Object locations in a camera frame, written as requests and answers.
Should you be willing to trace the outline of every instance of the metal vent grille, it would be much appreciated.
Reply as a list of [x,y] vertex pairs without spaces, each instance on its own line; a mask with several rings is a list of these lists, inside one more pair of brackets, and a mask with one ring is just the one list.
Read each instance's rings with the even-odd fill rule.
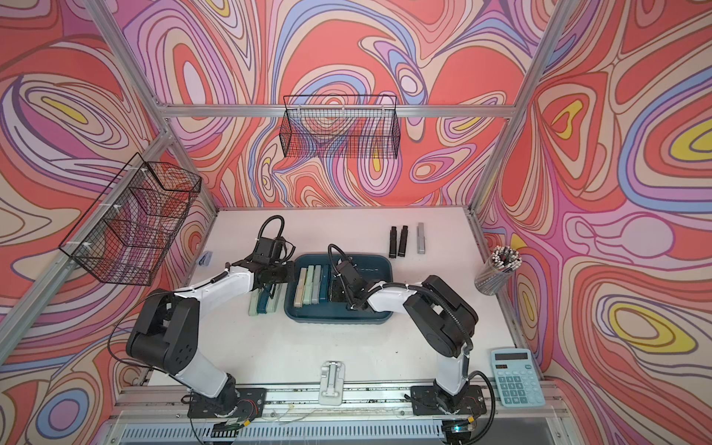
[[[443,439],[441,422],[431,419],[352,422],[255,422],[241,431],[216,433],[211,424],[195,423],[195,431],[203,441],[317,441],[372,439]],[[194,443],[190,424],[128,424],[121,444]]]

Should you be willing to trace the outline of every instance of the colorful swirl backdrop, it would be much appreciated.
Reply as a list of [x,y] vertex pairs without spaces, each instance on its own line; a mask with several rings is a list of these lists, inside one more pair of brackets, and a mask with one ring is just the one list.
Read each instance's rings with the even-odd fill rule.
[[478,207],[589,444],[712,443],[712,4],[582,1]]
[[[511,104],[549,1],[190,1],[119,4],[157,97],[279,104],[290,94],[395,94],[401,104]],[[401,120],[398,160],[284,159],[279,119],[180,118],[215,203],[468,204],[503,120]]]
[[[2,320],[156,129],[81,0],[0,1],[0,42]],[[193,206],[155,286],[183,281],[208,214]],[[0,366],[0,444],[90,443],[139,373],[110,359],[111,325],[148,291],[70,277]]]

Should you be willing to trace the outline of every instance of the calculator display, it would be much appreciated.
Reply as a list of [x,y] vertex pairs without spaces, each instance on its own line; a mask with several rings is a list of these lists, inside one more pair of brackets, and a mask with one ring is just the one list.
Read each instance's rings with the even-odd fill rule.
[[529,356],[526,352],[514,352],[512,354],[495,354],[495,360],[527,360]]

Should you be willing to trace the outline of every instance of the white table surface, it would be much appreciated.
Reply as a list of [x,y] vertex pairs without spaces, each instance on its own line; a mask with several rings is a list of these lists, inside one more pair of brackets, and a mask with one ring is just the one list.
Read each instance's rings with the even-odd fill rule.
[[[443,278],[479,315],[472,337],[470,371],[492,377],[490,351],[514,347],[497,297],[476,290],[473,281],[483,261],[467,222],[458,207],[425,209],[301,209],[220,211],[205,251],[213,256],[198,266],[192,282],[218,274],[227,261],[248,255],[260,225],[271,215],[286,220],[283,236],[302,253],[323,253],[329,243],[347,253],[375,253],[388,257],[391,226],[409,229],[404,258],[391,259],[393,279],[416,283],[428,275]],[[426,253],[417,253],[417,225],[425,225]],[[266,236],[275,236],[278,221]],[[347,382],[390,382],[434,379],[436,352],[430,348],[407,314],[395,313],[381,325],[321,325],[297,323],[284,313],[249,317],[249,296],[234,298],[207,314],[199,329],[199,348],[238,384],[318,382],[321,364],[346,364]],[[154,372],[151,385],[176,384]]]

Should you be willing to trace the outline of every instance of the blue plastic tray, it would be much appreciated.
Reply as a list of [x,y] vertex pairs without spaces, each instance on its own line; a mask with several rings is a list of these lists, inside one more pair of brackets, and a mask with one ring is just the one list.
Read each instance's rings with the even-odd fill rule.
[[[393,281],[393,271],[388,258],[380,255],[358,255],[350,254],[353,257],[356,269],[366,281],[383,280]],[[302,255],[294,261],[297,278],[302,267],[321,264],[331,271],[329,257],[326,253],[308,253]],[[380,324],[388,320],[393,312],[370,312],[365,310],[348,310],[347,303],[319,303],[317,305],[304,305],[301,308],[294,307],[294,295],[297,291],[297,283],[289,283],[287,296],[284,300],[284,312],[289,318],[299,323],[329,323],[336,325],[362,325]]]

